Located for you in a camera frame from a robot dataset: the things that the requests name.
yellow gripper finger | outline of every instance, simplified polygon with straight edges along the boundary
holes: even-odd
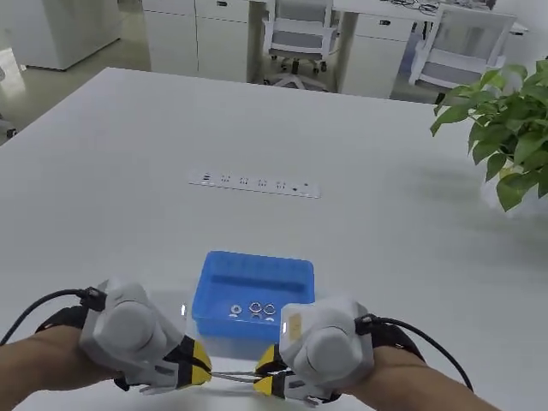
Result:
[[[185,336],[180,345],[181,351],[184,355],[195,358],[204,365],[207,371],[211,371],[211,360],[209,355],[207,355],[204,346],[200,342],[189,336]]]
[[[199,366],[187,362],[179,364],[177,389],[182,390],[190,385],[202,385],[211,381],[211,374]]]
[[[253,389],[266,396],[285,399],[285,375],[277,374],[262,378],[253,384]]]
[[[288,366],[283,362],[278,344],[271,345],[263,354],[255,367],[257,374],[266,375],[270,372],[280,372]]]

white wall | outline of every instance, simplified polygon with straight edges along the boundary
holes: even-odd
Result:
[[[506,55],[509,63],[526,65],[530,71],[537,60],[548,56],[548,0],[498,0],[496,9],[517,15],[529,29],[523,38],[511,36]]]
[[[515,14],[515,10],[517,9],[517,4],[520,0],[497,0],[497,4],[495,4],[495,8],[493,11],[497,11],[498,13],[504,13],[507,15],[513,15]]]
[[[0,35],[4,35],[4,31],[9,29],[9,24],[12,20],[12,0],[0,0]]]

human hand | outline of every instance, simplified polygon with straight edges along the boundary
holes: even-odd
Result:
[[[80,349],[81,330],[60,325],[23,340],[35,356],[41,390],[76,390],[118,376]]]

wrist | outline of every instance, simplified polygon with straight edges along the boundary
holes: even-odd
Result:
[[[398,409],[412,390],[418,373],[432,371],[428,365],[405,350],[380,347],[373,350],[375,366],[366,379],[344,392],[356,397],[371,408]]]

blue plastic tray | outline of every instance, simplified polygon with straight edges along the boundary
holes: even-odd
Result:
[[[251,317],[252,302],[273,304],[274,321]],[[280,312],[290,302],[314,302],[310,261],[211,251],[205,258],[194,296],[192,316],[204,336],[248,338],[277,343]],[[237,318],[233,305],[241,306]]]

